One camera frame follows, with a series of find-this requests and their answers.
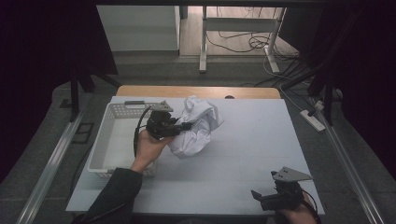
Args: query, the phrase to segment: black sleeve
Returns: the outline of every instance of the black sleeve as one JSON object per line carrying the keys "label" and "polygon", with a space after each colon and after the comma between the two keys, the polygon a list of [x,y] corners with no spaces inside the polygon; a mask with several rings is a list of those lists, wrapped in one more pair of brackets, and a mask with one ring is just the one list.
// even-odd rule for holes
{"label": "black sleeve", "polygon": [[72,223],[129,223],[142,178],[135,171],[117,168],[88,212]]}

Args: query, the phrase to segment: human hand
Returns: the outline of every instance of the human hand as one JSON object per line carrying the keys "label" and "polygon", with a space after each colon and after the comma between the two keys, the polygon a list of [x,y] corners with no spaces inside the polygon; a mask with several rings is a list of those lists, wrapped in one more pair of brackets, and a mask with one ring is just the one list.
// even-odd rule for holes
{"label": "human hand", "polygon": [[131,170],[142,174],[143,171],[161,155],[165,146],[172,142],[174,138],[175,137],[166,137],[162,140],[157,140],[149,135],[146,129],[140,132],[136,156],[134,157]]}
{"label": "human hand", "polygon": [[[303,195],[304,195],[304,200],[312,206],[312,203],[309,201],[309,198],[305,192],[303,192]],[[278,212],[283,214],[288,219],[290,224],[316,224],[317,223],[315,221],[314,217],[312,216],[311,212],[308,210],[308,208],[305,207],[301,203],[294,210],[282,209],[282,210],[279,210]]]}

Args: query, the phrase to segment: white plastic basket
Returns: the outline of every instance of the white plastic basket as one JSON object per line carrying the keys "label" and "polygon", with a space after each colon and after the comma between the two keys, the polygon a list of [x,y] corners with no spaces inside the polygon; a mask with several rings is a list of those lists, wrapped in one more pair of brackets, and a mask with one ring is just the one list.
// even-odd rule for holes
{"label": "white plastic basket", "polygon": [[[142,101],[108,104],[92,147],[88,171],[110,178],[116,168],[130,168],[134,161],[134,129],[145,109],[157,104]],[[146,124],[150,114],[149,110],[141,125]],[[155,175],[155,162],[143,175]]]}

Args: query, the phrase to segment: white cloth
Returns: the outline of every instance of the white cloth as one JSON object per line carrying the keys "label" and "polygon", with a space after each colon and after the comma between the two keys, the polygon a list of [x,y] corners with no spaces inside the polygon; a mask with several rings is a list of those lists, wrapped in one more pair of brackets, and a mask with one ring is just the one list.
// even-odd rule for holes
{"label": "white cloth", "polygon": [[208,101],[189,96],[184,101],[185,110],[177,124],[193,122],[191,130],[181,132],[168,146],[180,159],[193,156],[210,142],[212,131],[224,121],[218,108]]}

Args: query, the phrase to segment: white tabletop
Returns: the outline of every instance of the white tabletop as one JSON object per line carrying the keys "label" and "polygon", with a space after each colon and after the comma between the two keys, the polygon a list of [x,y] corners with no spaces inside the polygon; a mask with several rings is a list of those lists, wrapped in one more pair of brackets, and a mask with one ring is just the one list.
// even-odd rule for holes
{"label": "white tabletop", "polygon": [[[182,98],[113,97],[111,103],[166,102],[181,115]],[[197,155],[180,160],[167,147],[157,160],[157,174],[145,178],[134,212],[146,214],[271,215],[263,212],[250,190],[276,193],[271,171],[283,166],[310,175],[284,100],[206,99],[216,105],[224,123]],[[300,182],[324,214],[314,181]],[[66,211],[86,211],[106,180],[85,165]]]}

